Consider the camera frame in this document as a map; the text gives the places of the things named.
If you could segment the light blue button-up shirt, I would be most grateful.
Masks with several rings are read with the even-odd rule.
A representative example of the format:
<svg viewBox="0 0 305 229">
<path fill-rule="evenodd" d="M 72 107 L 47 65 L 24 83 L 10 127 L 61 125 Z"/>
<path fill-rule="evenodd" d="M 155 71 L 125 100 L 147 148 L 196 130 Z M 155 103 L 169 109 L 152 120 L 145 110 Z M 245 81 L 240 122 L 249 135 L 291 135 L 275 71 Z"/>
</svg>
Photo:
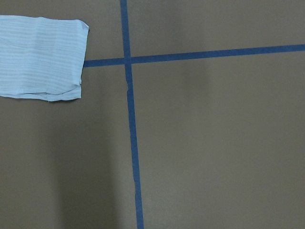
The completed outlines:
<svg viewBox="0 0 305 229">
<path fill-rule="evenodd" d="M 81 20 L 2 15 L 0 95 L 48 102 L 80 99 L 88 33 Z"/>
</svg>

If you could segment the blue tape strip crosswise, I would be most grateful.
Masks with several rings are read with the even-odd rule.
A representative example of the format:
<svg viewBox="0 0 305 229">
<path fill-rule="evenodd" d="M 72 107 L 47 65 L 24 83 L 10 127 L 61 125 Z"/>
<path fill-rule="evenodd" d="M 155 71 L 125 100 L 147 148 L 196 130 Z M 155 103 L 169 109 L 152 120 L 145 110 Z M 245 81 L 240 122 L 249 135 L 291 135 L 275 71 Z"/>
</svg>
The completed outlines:
<svg viewBox="0 0 305 229">
<path fill-rule="evenodd" d="M 180 60 L 207 59 L 207 58 L 230 57 L 230 56 L 256 55 L 256 54 L 301 52 L 304 50 L 305 50 L 305 46 L 303 44 L 297 44 L 297 45 L 284 45 L 284 46 L 137 56 L 137 57 L 131 57 L 130 62 L 132 64 L 151 63 L 151 62 L 170 62 L 170 61 L 180 61 Z"/>
</svg>

